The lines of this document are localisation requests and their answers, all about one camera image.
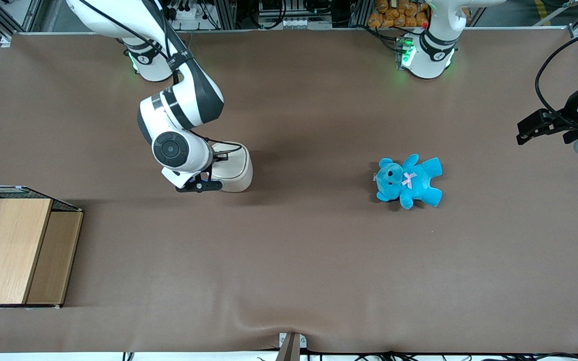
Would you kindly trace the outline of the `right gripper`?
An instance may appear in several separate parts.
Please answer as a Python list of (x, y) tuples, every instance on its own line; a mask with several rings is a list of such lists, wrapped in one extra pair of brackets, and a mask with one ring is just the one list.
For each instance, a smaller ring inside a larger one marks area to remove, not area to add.
[(214, 162), (228, 160), (229, 152), (214, 152), (213, 158), (200, 170), (181, 171), (163, 166), (162, 174), (181, 194), (220, 191), (223, 188), (223, 182), (212, 180), (212, 166)]

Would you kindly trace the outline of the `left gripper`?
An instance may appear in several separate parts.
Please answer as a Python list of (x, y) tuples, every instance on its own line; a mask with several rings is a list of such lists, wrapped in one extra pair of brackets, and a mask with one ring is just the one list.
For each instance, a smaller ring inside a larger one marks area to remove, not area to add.
[[(559, 114), (565, 120), (557, 122), (556, 130), (565, 132), (563, 135), (565, 144), (578, 145), (578, 89), (568, 97)], [(517, 123), (517, 144), (522, 146), (535, 137), (554, 133), (553, 121), (554, 117), (547, 109), (538, 109), (525, 117)]]

